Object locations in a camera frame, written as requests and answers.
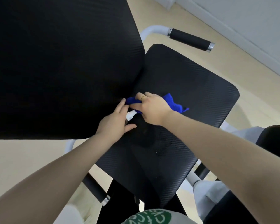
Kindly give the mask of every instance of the hand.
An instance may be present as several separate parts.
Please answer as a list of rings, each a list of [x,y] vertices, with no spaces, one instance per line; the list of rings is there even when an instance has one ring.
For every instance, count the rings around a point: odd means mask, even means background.
[[[167,102],[157,94],[137,93],[136,99],[142,101],[142,103],[131,104],[130,108],[141,111],[147,123],[162,126],[166,115],[174,112]]]
[[[96,134],[104,135],[106,140],[110,140],[112,144],[117,142],[125,132],[136,128],[136,124],[125,124],[125,118],[127,115],[128,105],[125,104],[125,98],[117,105],[114,112],[106,117],[104,117],[96,131]]]

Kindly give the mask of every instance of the white wall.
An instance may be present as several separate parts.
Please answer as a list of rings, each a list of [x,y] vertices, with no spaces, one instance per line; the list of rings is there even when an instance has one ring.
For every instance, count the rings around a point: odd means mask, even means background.
[[[280,0],[177,0],[280,75]]]

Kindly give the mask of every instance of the green printed logo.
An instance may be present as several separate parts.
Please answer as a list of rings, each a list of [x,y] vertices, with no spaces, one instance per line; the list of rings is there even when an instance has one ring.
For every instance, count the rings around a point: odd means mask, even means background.
[[[155,209],[137,213],[122,224],[168,224],[170,220],[171,213]]]

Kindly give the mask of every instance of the baseboard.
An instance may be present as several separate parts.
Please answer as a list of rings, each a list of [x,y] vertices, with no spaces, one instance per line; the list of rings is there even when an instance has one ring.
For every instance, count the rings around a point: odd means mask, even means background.
[[[207,25],[226,37],[228,40],[236,44],[242,50],[249,53],[256,60],[263,63],[265,66],[280,75],[280,63],[276,59],[265,53],[261,48],[254,45],[251,41],[243,37],[237,31],[233,30],[231,27],[218,20],[193,0],[176,0],[176,3],[199,18],[201,21],[205,22]]]

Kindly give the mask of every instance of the beige floor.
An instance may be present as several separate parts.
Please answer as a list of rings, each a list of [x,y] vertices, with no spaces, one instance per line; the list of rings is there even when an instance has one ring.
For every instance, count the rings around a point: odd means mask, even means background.
[[[155,43],[167,45],[233,83],[240,92],[240,99],[227,117],[229,124],[238,129],[280,124],[278,75],[179,5],[175,4],[168,12],[153,0],[127,1],[139,31],[150,25],[161,24],[216,43],[211,53],[205,53],[163,35],[150,35],[144,46],[147,50]],[[0,140],[0,195],[29,174],[61,156],[64,146],[65,141],[58,140]],[[90,173],[108,189],[111,178],[106,173],[97,166],[94,166]],[[183,189],[178,191],[178,195],[188,216],[201,223],[194,207],[193,195]]]

